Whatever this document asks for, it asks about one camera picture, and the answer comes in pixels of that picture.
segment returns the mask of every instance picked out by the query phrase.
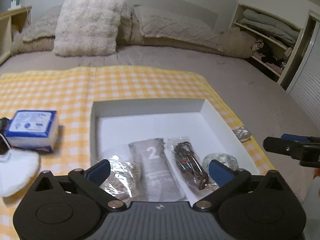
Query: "nightstand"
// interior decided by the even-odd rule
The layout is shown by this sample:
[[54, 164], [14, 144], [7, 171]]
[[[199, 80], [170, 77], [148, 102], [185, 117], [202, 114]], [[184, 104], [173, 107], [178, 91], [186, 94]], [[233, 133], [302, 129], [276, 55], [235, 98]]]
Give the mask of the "nightstand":
[[12, 24], [17, 25], [21, 32], [27, 18], [30, 19], [31, 8], [23, 6], [0, 13], [0, 65], [10, 57]]

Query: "white door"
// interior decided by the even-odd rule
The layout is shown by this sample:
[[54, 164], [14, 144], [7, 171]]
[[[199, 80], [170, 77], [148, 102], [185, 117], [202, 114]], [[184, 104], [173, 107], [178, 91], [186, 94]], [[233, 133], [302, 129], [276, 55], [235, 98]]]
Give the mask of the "white door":
[[320, 23], [287, 92], [320, 128]]

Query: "pillow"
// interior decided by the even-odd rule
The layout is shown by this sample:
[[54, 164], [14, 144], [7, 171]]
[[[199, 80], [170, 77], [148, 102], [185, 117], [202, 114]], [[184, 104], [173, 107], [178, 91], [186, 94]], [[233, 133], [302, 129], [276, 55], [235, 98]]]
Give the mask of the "pillow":
[[237, 40], [241, 44], [235, 44], [234, 36], [239, 36], [239, 28], [231, 28], [225, 33], [221, 34], [219, 39], [221, 42], [220, 50], [226, 50], [226, 52], [219, 51], [217, 49], [211, 49], [206, 46], [193, 44], [190, 42], [179, 41], [170, 38], [144, 38], [140, 33], [139, 22], [135, 13], [132, 13], [132, 32], [129, 42], [123, 42], [124, 45], [145, 45], [145, 46], [170, 46], [180, 49], [190, 49], [205, 53], [213, 53], [218, 55], [224, 55], [229, 57], [247, 58], [252, 56], [251, 43], [255, 43], [256, 39], [247, 36], [245, 32], [240, 32], [241, 36]]
[[140, 33], [140, 27], [139, 22], [137, 20], [137, 17], [134, 13], [132, 13], [132, 31], [131, 31], [131, 37], [130, 40], [127, 41], [121, 41], [119, 44], [123, 45], [144, 45], [144, 46], [170, 46], [174, 48], [180, 48], [180, 49], [190, 49], [190, 50], [196, 50], [201, 52], [207, 52], [207, 53], [214, 53], [214, 54], [221, 54], [221, 51], [218, 51], [216, 49], [211, 49], [205, 46], [193, 44], [190, 42], [185, 41], [179, 41], [175, 39], [170, 38], [144, 38]]
[[132, 20], [131, 20], [131, 11], [127, 6], [127, 3], [124, 5], [124, 9], [121, 13], [120, 18], [120, 25], [118, 29], [118, 41], [129, 41], [131, 36], [131, 29], [132, 29]]
[[219, 36], [221, 46], [219, 50], [223, 51], [224, 56], [249, 58], [252, 56], [250, 42], [246, 40], [244, 32], [239, 27], [230, 28]]
[[33, 41], [42, 37], [54, 37], [61, 5], [46, 10], [39, 20], [31, 24], [23, 32], [23, 41]]
[[199, 19], [144, 6], [133, 9], [144, 38], [170, 38], [217, 48], [218, 35]]
[[11, 46], [11, 56], [25, 52], [53, 50], [54, 37], [44, 37], [31, 42], [23, 42], [22, 34], [15, 35]]
[[104, 56], [116, 52], [126, 0], [65, 0], [55, 31], [59, 56]]

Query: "metal screw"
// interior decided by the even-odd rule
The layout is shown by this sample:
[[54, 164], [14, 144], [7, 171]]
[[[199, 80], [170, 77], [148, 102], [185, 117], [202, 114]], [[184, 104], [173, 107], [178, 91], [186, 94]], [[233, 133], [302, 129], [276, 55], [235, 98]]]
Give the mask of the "metal screw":
[[121, 208], [123, 206], [123, 202], [120, 200], [111, 200], [108, 202], [108, 206], [110, 208]]
[[207, 200], [201, 200], [196, 203], [196, 206], [201, 209], [207, 209], [207, 208], [210, 208], [212, 205]]

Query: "open cardboard box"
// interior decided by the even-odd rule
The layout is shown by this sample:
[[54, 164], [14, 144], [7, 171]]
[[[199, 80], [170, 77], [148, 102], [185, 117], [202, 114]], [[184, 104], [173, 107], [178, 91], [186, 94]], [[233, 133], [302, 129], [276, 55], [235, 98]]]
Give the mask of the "open cardboard box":
[[[106, 149], [151, 138], [188, 136], [200, 164], [207, 154], [227, 153], [240, 168], [259, 171], [233, 131], [206, 99], [154, 98], [94, 102], [91, 113], [91, 165]], [[191, 205], [211, 193], [196, 194], [184, 182], [172, 153], [165, 152], [169, 166]]]

